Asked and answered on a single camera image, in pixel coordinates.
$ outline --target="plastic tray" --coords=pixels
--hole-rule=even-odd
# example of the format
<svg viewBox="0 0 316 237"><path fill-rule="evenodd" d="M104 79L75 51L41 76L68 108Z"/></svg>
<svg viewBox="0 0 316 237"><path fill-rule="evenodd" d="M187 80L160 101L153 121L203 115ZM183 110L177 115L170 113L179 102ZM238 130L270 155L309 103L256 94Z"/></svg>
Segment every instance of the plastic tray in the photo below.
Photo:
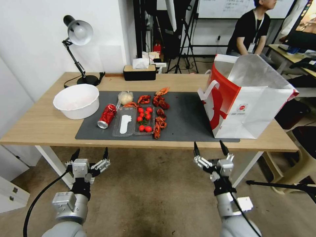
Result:
<svg viewBox="0 0 316 237"><path fill-rule="evenodd" d="M117 114L114 118L114 127L113 127L113 137L129 137L133 135L133 132L135 130L135 123L136 123L136 114L137 110L134 107L119 107ZM132 121L128 123L127 125L127 132L124 134L121 134L119 132L121 128L121 121L123 115L130 115L132 117Z"/></svg>
<svg viewBox="0 0 316 237"><path fill-rule="evenodd" d="M153 105L153 104L144 104L144 105L141 105L141 107L144 109L144 111L146 111L146 108L148 108L148 107L151 107L152 108L152 113L151 113L151 119L148 121L148 124L146 125L146 126L150 126L151 127L151 129L152 129L152 132L149 132L149 133L147 133L147 132L145 132L145 131L143 131L143 132L140 132L139 131L139 123L138 122L136 122L135 123L135 126L134 126L134 134L135 135L151 135L151 134L153 134L154 132L154 125L155 125L155 117L156 117L156 111L157 111L157 108Z"/></svg>

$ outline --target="desk lamp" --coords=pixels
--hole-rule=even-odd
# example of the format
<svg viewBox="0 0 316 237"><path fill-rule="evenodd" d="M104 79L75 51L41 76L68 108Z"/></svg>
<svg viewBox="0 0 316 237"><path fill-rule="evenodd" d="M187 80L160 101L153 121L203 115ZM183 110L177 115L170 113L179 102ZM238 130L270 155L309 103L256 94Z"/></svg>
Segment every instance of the desk lamp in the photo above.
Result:
<svg viewBox="0 0 316 237"><path fill-rule="evenodd" d="M75 59L74 55L69 49L69 46L72 44L75 45L85 45L89 43L93 35L92 26L81 20L75 20L72 16L67 15L64 17L64 23L68 27L68 38L65 39L62 43L66 47L68 53L71 58L75 62L76 67L81 72L82 77L80 77L77 81L77 84L91 84L98 85L99 79L96 76L88 75L86 76L86 71L82 67L82 65Z"/></svg>

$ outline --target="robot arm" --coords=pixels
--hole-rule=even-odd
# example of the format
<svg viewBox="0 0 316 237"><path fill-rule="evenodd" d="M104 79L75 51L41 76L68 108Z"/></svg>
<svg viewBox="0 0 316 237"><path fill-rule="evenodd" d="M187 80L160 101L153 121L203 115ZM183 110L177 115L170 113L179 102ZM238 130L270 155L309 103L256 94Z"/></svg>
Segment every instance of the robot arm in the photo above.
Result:
<svg viewBox="0 0 316 237"><path fill-rule="evenodd" d="M86 237L82 225L88 214L90 185L111 163L108 159L108 148L105 149L103 159L96 164L89 163L88 159L78 159L78 156L79 149L66 163L67 169L73 173L72 189L56 193L52 201L59 223L46 231L43 237Z"/></svg>
<svg viewBox="0 0 316 237"><path fill-rule="evenodd" d="M194 162L205 172L215 185L214 195L217 199L217 209L222 220L220 237L261 237L258 227L249 221L243 212L253 208L249 197L236 198L236 189L229 180L234 168L234 155L220 141L226 159L206 160L200 156L198 146L194 142Z"/></svg>

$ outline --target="white cabinet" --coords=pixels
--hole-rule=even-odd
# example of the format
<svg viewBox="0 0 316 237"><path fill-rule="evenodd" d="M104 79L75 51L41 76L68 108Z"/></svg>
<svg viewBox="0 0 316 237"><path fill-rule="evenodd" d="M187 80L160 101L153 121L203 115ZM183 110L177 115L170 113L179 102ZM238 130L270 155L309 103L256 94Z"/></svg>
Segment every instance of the white cabinet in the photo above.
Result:
<svg viewBox="0 0 316 237"><path fill-rule="evenodd" d="M30 96L0 57L0 137L32 105ZM0 176L11 181L25 172L28 166L35 166L40 157L41 154L34 146L0 146Z"/></svg>
<svg viewBox="0 0 316 237"><path fill-rule="evenodd" d="M25 207L30 194L0 176L0 213Z"/></svg>

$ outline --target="white paper bag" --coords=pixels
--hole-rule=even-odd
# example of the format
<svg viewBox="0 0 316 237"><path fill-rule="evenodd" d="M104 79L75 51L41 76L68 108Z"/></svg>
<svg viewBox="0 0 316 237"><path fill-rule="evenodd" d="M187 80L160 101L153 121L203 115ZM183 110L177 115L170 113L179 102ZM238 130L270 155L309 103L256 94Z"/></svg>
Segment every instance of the white paper bag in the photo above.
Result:
<svg viewBox="0 0 316 237"><path fill-rule="evenodd" d="M256 139L298 91L258 55L217 55L198 94L215 138Z"/></svg>

